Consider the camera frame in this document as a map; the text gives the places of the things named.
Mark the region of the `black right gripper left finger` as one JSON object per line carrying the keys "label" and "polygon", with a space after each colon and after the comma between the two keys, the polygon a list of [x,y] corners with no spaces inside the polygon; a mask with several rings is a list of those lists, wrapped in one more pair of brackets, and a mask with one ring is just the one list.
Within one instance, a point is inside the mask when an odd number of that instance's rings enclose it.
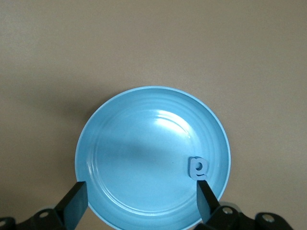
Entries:
{"label": "black right gripper left finger", "polygon": [[34,230],[74,230],[86,209],[86,182],[77,182],[54,208],[37,212],[31,218],[31,227]]}

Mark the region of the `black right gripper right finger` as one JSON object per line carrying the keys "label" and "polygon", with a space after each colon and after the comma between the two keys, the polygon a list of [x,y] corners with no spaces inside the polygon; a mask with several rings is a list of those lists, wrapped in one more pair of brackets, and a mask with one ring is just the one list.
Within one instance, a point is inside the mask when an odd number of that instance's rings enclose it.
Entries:
{"label": "black right gripper right finger", "polygon": [[206,181],[197,181],[197,207],[202,223],[198,230],[237,230],[240,214],[238,207],[229,202],[219,202]]}

